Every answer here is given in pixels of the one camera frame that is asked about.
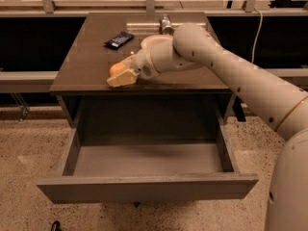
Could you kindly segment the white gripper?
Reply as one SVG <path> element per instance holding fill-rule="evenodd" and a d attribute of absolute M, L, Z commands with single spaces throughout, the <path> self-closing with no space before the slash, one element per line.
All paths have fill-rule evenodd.
<path fill-rule="evenodd" d="M 133 69 L 123 68 L 107 79 L 110 87 L 122 87 L 135 84 L 138 77 L 143 80 L 149 80 L 159 75 L 155 68 L 152 57 L 151 47 L 141 49 L 136 55 L 131 55 L 120 62 L 123 66 L 133 65 Z"/>

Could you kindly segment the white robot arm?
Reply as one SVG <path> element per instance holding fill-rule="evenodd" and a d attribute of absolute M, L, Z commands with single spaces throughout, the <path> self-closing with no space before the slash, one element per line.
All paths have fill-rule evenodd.
<path fill-rule="evenodd" d="M 273 170 L 265 231 L 308 230 L 308 92 L 220 46 L 194 23 L 166 39 L 148 37 L 135 55 L 111 67 L 111 87 L 206 66 L 286 141 Z"/>

